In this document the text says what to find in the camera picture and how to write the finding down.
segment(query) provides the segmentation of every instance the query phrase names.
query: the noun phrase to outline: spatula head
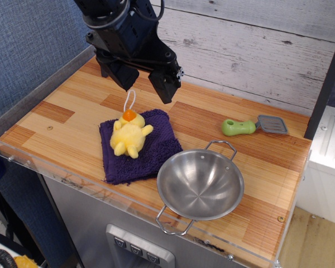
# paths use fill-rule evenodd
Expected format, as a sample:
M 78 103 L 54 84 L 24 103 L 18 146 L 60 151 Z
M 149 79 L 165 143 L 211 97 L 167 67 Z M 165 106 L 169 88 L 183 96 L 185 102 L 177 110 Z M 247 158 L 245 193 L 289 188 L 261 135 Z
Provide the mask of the spatula head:
M 288 129 L 282 118 L 277 116 L 259 115 L 256 127 L 261 127 L 263 131 L 269 133 L 287 134 Z

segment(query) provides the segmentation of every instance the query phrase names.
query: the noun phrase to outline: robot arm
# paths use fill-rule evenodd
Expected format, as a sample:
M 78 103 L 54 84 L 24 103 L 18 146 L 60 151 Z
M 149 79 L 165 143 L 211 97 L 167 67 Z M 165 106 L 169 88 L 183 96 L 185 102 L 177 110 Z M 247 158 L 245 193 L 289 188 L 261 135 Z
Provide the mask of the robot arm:
M 176 54 L 157 36 L 158 20 L 149 0 L 74 0 L 83 20 L 93 31 L 86 41 L 96 48 L 103 77 L 110 76 L 129 90 L 139 70 L 149 72 L 149 80 L 163 103 L 170 103 L 181 87 L 183 68 Z

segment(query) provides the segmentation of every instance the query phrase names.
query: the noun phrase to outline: control panel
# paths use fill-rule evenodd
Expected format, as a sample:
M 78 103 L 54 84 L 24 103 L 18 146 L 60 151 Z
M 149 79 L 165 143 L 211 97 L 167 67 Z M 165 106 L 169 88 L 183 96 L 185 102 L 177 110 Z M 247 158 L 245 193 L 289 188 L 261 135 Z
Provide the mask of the control panel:
M 106 236 L 116 268 L 175 268 L 175 256 L 170 251 L 142 237 L 112 224 L 107 225 Z

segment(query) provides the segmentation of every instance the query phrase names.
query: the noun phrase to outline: green handle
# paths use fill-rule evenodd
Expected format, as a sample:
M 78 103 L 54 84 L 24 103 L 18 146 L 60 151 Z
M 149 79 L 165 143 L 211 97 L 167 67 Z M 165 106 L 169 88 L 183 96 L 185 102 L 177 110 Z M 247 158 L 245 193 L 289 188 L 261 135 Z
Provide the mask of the green handle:
M 231 119 L 226 119 L 222 122 L 221 129 L 226 136 L 252 134 L 256 131 L 256 124 L 250 120 L 246 122 L 237 122 Z

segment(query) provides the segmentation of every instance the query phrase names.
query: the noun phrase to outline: wooden countertop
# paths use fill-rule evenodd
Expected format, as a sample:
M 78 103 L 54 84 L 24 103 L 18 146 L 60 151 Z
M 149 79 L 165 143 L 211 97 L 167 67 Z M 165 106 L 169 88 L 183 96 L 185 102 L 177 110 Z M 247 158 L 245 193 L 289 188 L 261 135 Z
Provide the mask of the wooden countertop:
M 133 88 L 137 93 L 134 110 L 166 111 L 183 149 L 203 149 L 211 140 L 227 140 L 237 149 L 233 161 L 245 181 L 240 205 L 225 217 L 195 223 L 188 235 L 209 239 L 214 249 L 233 253 L 246 263 L 268 267 L 253 255 L 275 261 L 311 144 L 303 138 L 309 118 L 188 83 L 178 89 L 172 103 L 163 104 L 145 73 Z M 164 205 L 156 179 L 116 186 L 103 182 L 98 126 L 122 114 L 126 96 L 110 78 L 101 77 L 92 59 L 8 130 L 0 138 L 0 149 L 7 155 L 19 154 L 18 158 L 39 172 L 89 188 L 116 204 L 124 203 L 130 213 L 155 223 L 156 211 Z M 251 135 L 226 137 L 221 132 L 227 118 L 256 122 L 259 114 L 282 117 L 289 134 L 259 129 Z M 226 145 L 210 149 L 231 155 Z M 174 222 L 167 217 L 166 226 L 184 230 L 182 218 L 166 211 L 176 218 Z M 279 216 L 285 221 L 278 221 Z M 231 248 L 226 241 L 252 254 Z

